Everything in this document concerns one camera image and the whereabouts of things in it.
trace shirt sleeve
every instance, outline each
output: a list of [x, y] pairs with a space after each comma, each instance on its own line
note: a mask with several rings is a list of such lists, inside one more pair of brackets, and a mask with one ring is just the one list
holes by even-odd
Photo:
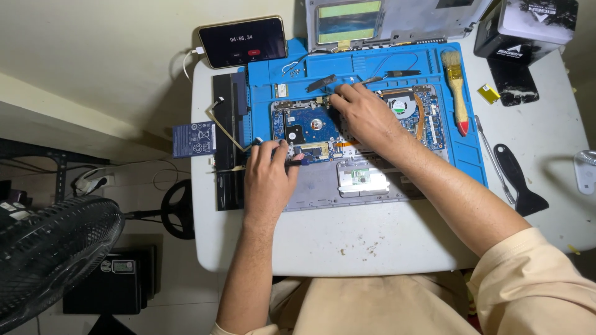
[[[214, 324], [213, 328], [211, 329], [210, 335], [234, 335], [232, 333], [228, 333], [227, 331], [221, 329], [218, 324]], [[277, 328], [277, 325], [270, 324], [263, 328], [255, 329], [249, 331], [245, 335], [280, 335], [280, 331]]]
[[485, 335], [589, 333], [596, 284], [537, 228], [518, 232], [480, 259], [468, 288]]

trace beige shirt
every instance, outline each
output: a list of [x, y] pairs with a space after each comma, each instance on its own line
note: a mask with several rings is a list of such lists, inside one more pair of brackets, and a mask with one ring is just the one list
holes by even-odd
[[[596, 284], [537, 228], [488, 250], [468, 288], [485, 335], [596, 334]], [[289, 278], [272, 288], [275, 324], [248, 334], [478, 334], [464, 319], [467, 311], [459, 271]], [[230, 334], [215, 325], [212, 335]]]

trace wooden brush handle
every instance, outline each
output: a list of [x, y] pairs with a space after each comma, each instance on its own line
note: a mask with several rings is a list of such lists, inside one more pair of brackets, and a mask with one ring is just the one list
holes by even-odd
[[455, 121], [468, 121], [468, 111], [465, 108], [464, 94], [462, 93], [463, 79], [454, 79], [449, 81], [449, 87], [453, 91], [453, 98], [455, 103]]

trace eiger logo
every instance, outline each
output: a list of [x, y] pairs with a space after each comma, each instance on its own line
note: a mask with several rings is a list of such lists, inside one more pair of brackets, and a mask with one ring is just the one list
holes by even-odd
[[546, 18], [549, 15], [555, 15], [557, 12], [552, 9], [552, 8], [545, 8], [545, 7], [540, 7], [540, 6], [536, 6], [536, 5], [530, 5], [530, 7], [528, 8], [532, 13], [534, 13], [534, 15], [536, 16], [536, 18], [538, 19], [539, 22], [543, 22], [544, 20], [546, 20]]
[[509, 48], [507, 50], [499, 50], [496, 53], [499, 55], [509, 56], [509, 57], [513, 57], [513, 58], [521, 58], [523, 56], [523, 54], [520, 53], [521, 50], [522, 50], [522, 45], [520, 44], [520, 45], [514, 46], [512, 48]]

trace paint brush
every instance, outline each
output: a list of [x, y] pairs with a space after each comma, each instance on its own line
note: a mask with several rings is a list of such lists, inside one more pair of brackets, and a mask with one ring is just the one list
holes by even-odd
[[447, 81], [453, 92], [455, 103], [455, 123], [461, 136], [468, 134], [468, 111], [465, 107], [462, 87], [464, 85], [464, 76], [461, 71], [461, 55], [459, 51], [445, 51], [441, 53], [441, 60], [445, 66]]

